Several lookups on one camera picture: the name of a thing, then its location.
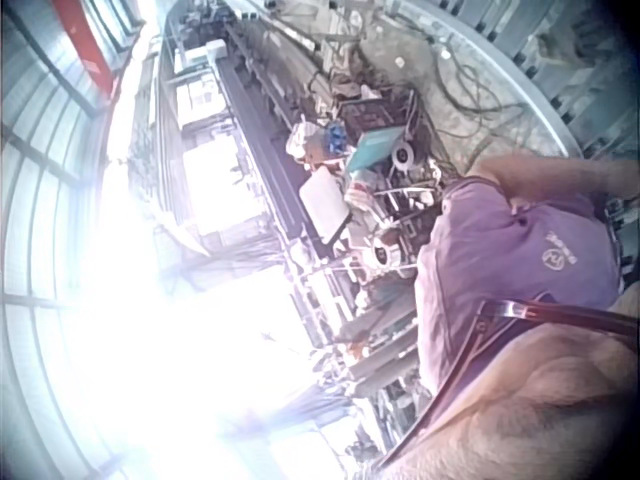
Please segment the eyeglasses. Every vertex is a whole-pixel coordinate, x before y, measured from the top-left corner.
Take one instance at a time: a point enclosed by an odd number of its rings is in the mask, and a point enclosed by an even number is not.
[[[428,429],[444,413],[455,399],[456,387],[460,386],[470,365],[502,334],[522,320],[530,322],[532,327],[536,323],[554,323],[613,334],[621,337],[624,344],[637,353],[638,321],[635,318],[590,308],[534,301],[486,300],[480,305],[453,368],[431,404],[400,442],[373,466],[373,470],[379,471],[389,465],[420,432]]]

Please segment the purple shirt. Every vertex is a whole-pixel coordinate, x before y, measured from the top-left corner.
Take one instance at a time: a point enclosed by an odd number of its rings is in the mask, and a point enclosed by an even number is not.
[[[607,309],[620,269],[607,227],[584,196],[512,211],[479,177],[449,187],[431,242],[420,250],[416,302],[420,375],[435,393],[482,300],[533,300]]]

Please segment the person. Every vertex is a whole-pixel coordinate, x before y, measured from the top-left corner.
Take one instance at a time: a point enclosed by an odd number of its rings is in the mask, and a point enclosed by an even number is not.
[[[442,386],[482,300],[610,308],[621,272],[594,198],[639,193],[636,162],[525,154],[487,158],[448,187],[417,262],[424,386],[432,394]]]

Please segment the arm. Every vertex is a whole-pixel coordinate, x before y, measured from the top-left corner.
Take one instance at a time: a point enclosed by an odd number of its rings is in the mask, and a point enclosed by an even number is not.
[[[513,154],[486,158],[467,175],[497,183],[509,199],[528,201],[589,193],[630,199],[640,193],[640,167],[635,161],[596,162]]]

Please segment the shirt logo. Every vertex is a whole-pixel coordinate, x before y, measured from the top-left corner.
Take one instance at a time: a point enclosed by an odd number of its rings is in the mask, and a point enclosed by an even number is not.
[[[553,246],[556,247],[550,248],[542,254],[542,262],[551,270],[560,271],[564,268],[567,261],[571,265],[574,265],[578,261],[571,250],[569,250],[555,233],[549,232],[545,240],[551,242]]]
[[[562,250],[550,248],[542,254],[542,262],[551,270],[560,271],[564,268],[564,254]]]

